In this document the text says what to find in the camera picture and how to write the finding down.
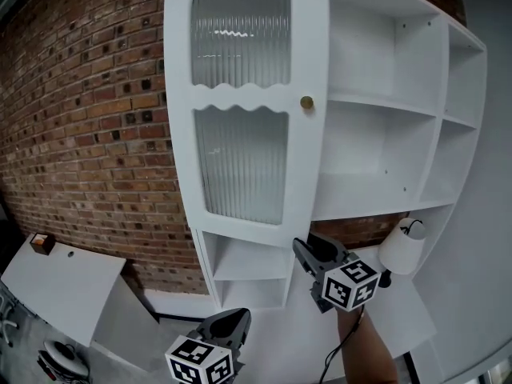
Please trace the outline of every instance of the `white lamp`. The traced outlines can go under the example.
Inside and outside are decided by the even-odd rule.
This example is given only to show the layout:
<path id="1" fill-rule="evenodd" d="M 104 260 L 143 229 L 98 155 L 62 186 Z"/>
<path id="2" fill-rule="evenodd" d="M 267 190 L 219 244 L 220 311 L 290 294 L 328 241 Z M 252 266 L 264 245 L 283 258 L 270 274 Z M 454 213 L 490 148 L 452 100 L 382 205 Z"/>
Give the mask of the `white lamp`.
<path id="1" fill-rule="evenodd" d="M 426 231 L 422 221 L 402 219 L 378 249 L 378 258 L 388 269 L 381 278 L 381 287 L 390 284 L 390 273 L 409 274 L 416 269 L 422 256 Z"/>

